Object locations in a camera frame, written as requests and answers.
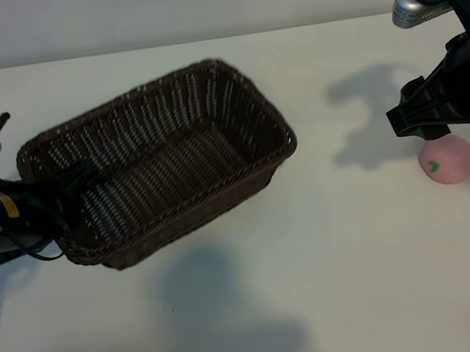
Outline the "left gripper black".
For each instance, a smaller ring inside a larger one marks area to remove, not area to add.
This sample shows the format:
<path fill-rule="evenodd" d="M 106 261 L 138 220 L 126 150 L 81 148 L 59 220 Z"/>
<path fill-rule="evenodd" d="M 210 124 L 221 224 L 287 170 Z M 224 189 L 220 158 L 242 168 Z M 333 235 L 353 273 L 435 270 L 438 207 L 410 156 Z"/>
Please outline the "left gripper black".
<path fill-rule="evenodd" d="M 78 162 L 57 176 L 35 183 L 12 181 L 11 196 L 21 214 L 16 241 L 21 246 L 48 244 L 70 237 L 75 227 L 75 198 L 94 179 L 93 167 Z"/>

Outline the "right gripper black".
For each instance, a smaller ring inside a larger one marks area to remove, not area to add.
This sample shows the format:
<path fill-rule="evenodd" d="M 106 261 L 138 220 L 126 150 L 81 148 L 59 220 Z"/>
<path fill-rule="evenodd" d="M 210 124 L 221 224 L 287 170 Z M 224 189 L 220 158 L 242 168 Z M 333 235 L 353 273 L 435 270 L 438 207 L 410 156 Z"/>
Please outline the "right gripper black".
<path fill-rule="evenodd" d="M 387 111 L 397 137 L 426 141 L 451 131 L 450 124 L 470 123 L 470 36 L 454 37 L 429 77 L 420 76 L 401 89 L 400 104 Z"/>

